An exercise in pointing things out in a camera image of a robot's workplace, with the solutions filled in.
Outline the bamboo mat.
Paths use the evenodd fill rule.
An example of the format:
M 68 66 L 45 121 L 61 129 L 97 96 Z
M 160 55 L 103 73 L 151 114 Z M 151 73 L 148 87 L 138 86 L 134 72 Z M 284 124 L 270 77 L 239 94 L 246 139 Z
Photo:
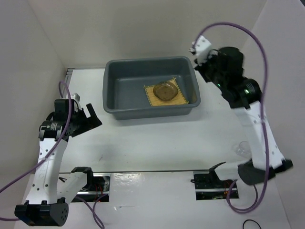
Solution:
M 145 93 L 151 106 L 188 104 L 181 92 L 176 78 L 156 85 L 144 86 Z

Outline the clear plastic cup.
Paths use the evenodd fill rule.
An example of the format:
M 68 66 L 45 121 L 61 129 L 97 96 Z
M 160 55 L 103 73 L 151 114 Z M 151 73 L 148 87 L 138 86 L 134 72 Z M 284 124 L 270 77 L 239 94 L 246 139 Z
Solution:
M 233 150 L 239 156 L 243 156 L 246 158 L 251 157 L 251 149 L 250 149 L 250 145 L 247 141 L 242 141 L 238 144 L 235 144 L 233 146 Z

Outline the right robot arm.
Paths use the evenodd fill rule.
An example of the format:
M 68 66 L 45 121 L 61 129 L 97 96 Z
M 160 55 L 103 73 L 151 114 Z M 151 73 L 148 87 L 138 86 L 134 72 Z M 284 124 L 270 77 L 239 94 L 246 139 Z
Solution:
M 259 84 L 243 76 L 244 55 L 235 47 L 214 50 L 197 47 L 195 70 L 203 79 L 220 89 L 239 119 L 251 151 L 251 158 L 244 162 L 219 163 L 209 169 L 209 183 L 220 187 L 226 180 L 242 180 L 256 185 L 270 180 L 278 173 L 293 167 L 277 147 L 265 112 L 261 112 L 262 92 Z

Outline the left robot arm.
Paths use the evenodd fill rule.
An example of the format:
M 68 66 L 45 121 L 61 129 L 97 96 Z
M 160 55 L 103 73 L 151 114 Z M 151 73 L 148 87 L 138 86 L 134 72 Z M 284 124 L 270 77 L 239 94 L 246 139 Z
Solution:
M 57 99 L 54 112 L 39 127 L 40 154 L 33 184 L 24 204 L 15 207 L 15 216 L 28 226 L 60 227 L 67 220 L 69 204 L 77 193 L 95 185 L 90 167 L 75 167 L 58 187 L 63 154 L 70 137 L 102 125 L 91 104 L 87 117 L 78 99 Z

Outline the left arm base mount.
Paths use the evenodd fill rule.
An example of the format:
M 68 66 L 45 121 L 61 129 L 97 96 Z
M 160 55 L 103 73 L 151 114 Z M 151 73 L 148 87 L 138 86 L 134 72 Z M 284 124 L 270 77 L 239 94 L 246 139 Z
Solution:
M 64 182 L 59 184 L 57 199 L 60 203 L 76 202 L 77 197 L 87 202 L 109 199 L 110 175 L 94 173 L 91 170 L 75 170 L 66 176 L 60 175 Z

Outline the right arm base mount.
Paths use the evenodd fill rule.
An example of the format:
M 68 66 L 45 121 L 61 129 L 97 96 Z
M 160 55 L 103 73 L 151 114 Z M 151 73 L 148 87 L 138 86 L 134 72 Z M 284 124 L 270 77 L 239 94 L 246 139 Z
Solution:
M 208 170 L 195 171 L 190 180 L 194 184 L 196 200 L 226 199 L 232 180 L 213 180 Z

